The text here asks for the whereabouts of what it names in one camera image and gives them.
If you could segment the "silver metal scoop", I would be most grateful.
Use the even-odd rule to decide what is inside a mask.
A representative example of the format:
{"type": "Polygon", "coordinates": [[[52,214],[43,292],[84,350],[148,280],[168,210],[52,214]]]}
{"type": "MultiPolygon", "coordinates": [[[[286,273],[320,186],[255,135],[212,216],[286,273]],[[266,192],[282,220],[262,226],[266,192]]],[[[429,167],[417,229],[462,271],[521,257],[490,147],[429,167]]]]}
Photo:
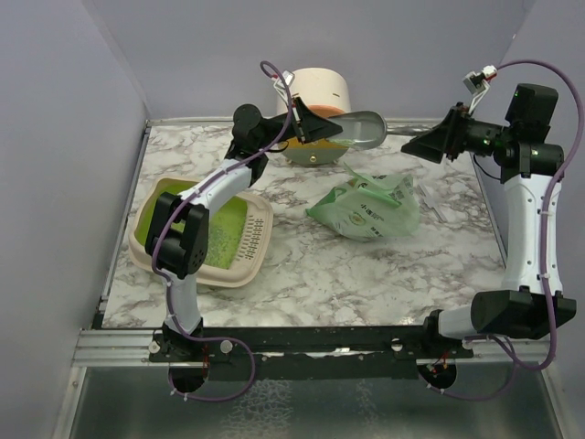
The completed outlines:
{"type": "Polygon", "coordinates": [[[381,146],[389,135],[417,136],[430,130],[424,126],[388,127],[380,114],[371,111],[344,113],[332,116],[329,120],[339,125],[343,131],[326,137],[325,140],[358,151],[381,146]]]}

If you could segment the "grey plastic bag clip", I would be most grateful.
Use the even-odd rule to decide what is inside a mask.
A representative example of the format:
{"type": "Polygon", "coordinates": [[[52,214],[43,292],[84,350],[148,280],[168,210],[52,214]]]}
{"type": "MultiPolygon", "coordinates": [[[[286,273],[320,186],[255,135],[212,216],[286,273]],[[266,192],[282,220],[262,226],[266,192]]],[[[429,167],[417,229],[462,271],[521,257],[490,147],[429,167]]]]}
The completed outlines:
{"type": "Polygon", "coordinates": [[[446,223],[447,217],[444,215],[443,211],[441,210],[439,203],[434,198],[434,196],[430,193],[430,191],[423,185],[418,184],[417,189],[420,193],[421,201],[423,205],[430,211],[432,211],[437,220],[442,223],[446,223]]]}

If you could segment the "green cat litter bag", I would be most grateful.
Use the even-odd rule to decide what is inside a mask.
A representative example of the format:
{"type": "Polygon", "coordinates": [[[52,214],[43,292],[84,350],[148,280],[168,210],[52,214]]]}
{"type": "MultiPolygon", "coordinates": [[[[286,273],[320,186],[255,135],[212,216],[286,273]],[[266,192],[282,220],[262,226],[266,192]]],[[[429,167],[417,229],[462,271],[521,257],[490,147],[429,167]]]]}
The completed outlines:
{"type": "Polygon", "coordinates": [[[333,187],[306,215],[353,241],[406,237],[420,226],[410,174],[371,176],[344,166],[350,179],[333,187]]]}

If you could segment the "green cat litter pellets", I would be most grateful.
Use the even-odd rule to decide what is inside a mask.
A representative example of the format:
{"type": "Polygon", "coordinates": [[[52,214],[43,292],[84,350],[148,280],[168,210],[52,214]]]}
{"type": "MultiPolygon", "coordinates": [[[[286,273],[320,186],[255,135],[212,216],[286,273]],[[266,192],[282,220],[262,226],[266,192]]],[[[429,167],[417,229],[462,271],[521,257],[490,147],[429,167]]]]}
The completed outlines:
{"type": "Polygon", "coordinates": [[[228,201],[211,219],[205,265],[227,270],[236,257],[248,206],[241,198],[228,201]]]}

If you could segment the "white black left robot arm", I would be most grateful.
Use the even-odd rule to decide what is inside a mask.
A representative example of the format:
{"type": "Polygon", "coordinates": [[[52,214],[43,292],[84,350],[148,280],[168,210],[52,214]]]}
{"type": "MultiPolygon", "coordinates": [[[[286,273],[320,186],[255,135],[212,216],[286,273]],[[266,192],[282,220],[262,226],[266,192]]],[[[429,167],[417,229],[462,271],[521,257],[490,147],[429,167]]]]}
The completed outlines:
{"type": "Polygon", "coordinates": [[[179,359],[195,359],[202,348],[196,273],[207,257],[211,219],[262,176],[274,145],[291,138],[311,143],[342,132],[299,97],[287,113],[270,119],[256,106],[243,104],[233,114],[232,140],[219,168],[185,193],[158,197],[144,248],[153,272],[164,279],[165,327],[175,332],[170,349],[179,359]]]}

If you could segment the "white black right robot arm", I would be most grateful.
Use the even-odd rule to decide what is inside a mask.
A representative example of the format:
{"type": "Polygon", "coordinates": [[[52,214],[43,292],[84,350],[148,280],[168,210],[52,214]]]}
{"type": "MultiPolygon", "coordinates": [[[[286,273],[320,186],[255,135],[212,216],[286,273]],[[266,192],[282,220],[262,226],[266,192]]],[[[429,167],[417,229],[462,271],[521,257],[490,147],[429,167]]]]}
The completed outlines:
{"type": "Polygon", "coordinates": [[[505,275],[494,291],[480,292],[468,306],[435,311],[434,327],[420,334],[421,350],[439,358],[454,339],[494,334],[541,339],[569,322],[577,303],[564,297],[557,268],[556,211],[564,162],[561,146],[547,143],[558,92],[520,83],[505,126],[476,121],[462,103],[439,125],[404,144],[402,152],[432,163],[468,152],[491,156],[500,167],[508,208],[505,275]]]}

